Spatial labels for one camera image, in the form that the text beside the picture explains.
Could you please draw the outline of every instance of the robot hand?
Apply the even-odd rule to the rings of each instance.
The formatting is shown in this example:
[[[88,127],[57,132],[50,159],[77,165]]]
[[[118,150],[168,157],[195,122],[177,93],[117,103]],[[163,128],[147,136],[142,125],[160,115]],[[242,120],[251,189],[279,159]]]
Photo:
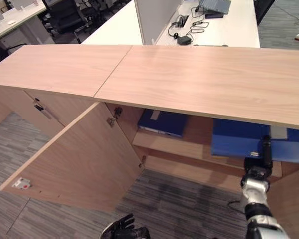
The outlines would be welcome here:
[[[100,239],[150,239],[146,227],[134,229],[134,216],[132,213],[110,223],[102,232]]]

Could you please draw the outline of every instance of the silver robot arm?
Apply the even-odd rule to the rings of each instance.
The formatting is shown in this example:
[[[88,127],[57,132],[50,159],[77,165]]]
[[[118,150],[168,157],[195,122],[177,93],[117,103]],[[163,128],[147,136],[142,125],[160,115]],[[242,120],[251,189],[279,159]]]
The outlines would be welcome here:
[[[267,178],[272,173],[272,155],[270,137],[261,141],[261,160],[245,159],[246,174],[241,180],[241,206],[247,220],[246,239],[289,239],[287,233],[278,224],[270,212],[266,192],[270,183]]]

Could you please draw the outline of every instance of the open cabinet door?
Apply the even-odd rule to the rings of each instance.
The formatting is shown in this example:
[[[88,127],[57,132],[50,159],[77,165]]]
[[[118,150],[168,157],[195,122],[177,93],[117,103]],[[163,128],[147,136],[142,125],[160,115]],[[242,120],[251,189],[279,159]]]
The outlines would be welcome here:
[[[299,239],[299,170],[273,183],[269,207],[290,238]]]
[[[143,167],[104,103],[93,103],[1,186],[2,191],[60,204],[112,211]],[[31,187],[18,189],[19,179]]]

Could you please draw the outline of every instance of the white desk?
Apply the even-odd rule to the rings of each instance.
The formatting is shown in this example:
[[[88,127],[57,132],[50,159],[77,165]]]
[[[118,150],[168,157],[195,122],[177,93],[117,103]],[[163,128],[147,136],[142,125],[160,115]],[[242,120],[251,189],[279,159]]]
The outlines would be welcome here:
[[[192,7],[197,6],[197,0],[185,1],[161,34],[157,45],[177,45],[177,40],[168,35],[168,28],[180,14],[189,15],[184,28],[173,27],[170,30],[172,35],[176,32],[180,36],[186,35],[190,31],[192,23],[202,19],[202,17],[192,18],[190,11]],[[260,47],[253,0],[231,0],[227,15],[224,15],[223,18],[206,19],[205,21],[209,22],[209,26],[205,28],[204,33],[192,34],[194,37],[192,45],[225,44],[233,47]]]
[[[3,14],[4,19],[0,21],[0,42],[6,46],[12,46],[13,38],[16,38],[14,44],[17,45],[20,42],[20,36],[24,35],[27,44],[53,44],[53,40],[38,19],[37,15],[46,10],[42,1],[38,0],[39,5],[30,5],[24,10],[12,9]],[[11,37],[10,41],[4,39],[5,35],[9,33],[15,34]]]
[[[142,45],[134,0],[112,16],[82,44]]]

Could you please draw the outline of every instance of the headphones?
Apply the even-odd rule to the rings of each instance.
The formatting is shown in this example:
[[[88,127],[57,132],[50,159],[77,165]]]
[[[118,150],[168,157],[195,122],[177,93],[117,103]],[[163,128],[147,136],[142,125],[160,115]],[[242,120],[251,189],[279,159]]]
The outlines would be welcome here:
[[[171,37],[174,37],[174,39],[178,39],[179,38],[179,34],[178,33],[175,33],[174,35],[171,35],[171,33],[169,32],[169,30],[175,26],[175,27],[184,27],[184,23],[185,23],[185,17],[183,15],[179,15],[179,20],[176,21],[176,22],[173,22],[171,24],[171,26],[169,27],[168,29],[168,34],[171,36]]]

